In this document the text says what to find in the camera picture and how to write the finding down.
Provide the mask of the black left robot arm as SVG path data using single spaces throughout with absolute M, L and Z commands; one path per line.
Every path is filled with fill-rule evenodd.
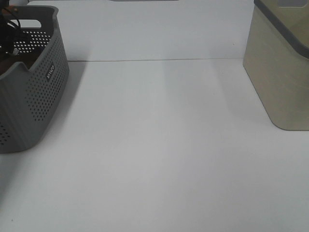
M 8 42 L 9 25 L 2 13 L 2 10 L 7 6 L 9 6 L 8 0 L 0 1 L 0 46 L 3 51 L 10 52 L 10 45 Z

